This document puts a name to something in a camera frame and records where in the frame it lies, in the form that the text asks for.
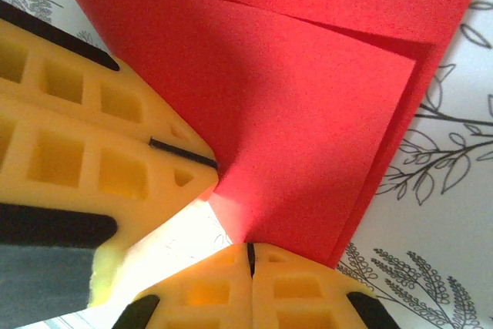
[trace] branch illustration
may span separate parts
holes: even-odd
[[[378,275],[361,256],[354,243],[349,243],[346,248],[348,264],[341,261],[337,269],[367,285],[379,299],[399,304],[437,328],[484,329],[469,293],[456,279],[448,277],[448,290],[440,274],[415,252],[409,251],[407,255],[417,269],[382,249],[376,248],[374,252],[377,257],[371,258],[371,262],[389,276],[384,279],[384,287],[378,285]],[[422,295],[413,295],[406,289],[418,289],[425,293],[427,301],[418,298]],[[449,299],[450,291],[453,294],[453,303]]]
[[[96,48],[101,48],[98,45],[98,43],[94,42],[94,40],[92,39],[92,34],[86,30],[77,32],[75,36],[77,36],[79,39],[83,40],[84,42],[87,42],[88,44],[95,46]]]
[[[490,6],[485,2],[474,4],[475,7]],[[449,133],[448,138],[456,149],[441,149],[427,134],[409,129],[407,131],[409,135],[403,139],[399,147],[401,152],[407,154],[407,158],[404,159],[402,166],[389,167],[378,187],[377,194],[395,192],[397,200],[401,200],[406,193],[412,192],[418,204],[422,206],[435,189],[441,188],[440,194],[444,194],[469,174],[472,166],[471,152],[493,145],[493,120],[466,119],[440,111],[443,95],[441,84],[455,67],[456,65],[452,63],[438,68],[434,77],[438,90],[434,94],[428,90],[424,100],[427,104],[420,104],[420,109],[426,113],[418,113],[415,116],[420,119],[461,123],[462,130],[466,129],[468,135],[460,134],[460,130]],[[486,103],[487,112],[493,118],[493,94],[487,96]],[[481,154],[476,160],[478,162],[493,160],[493,150]]]

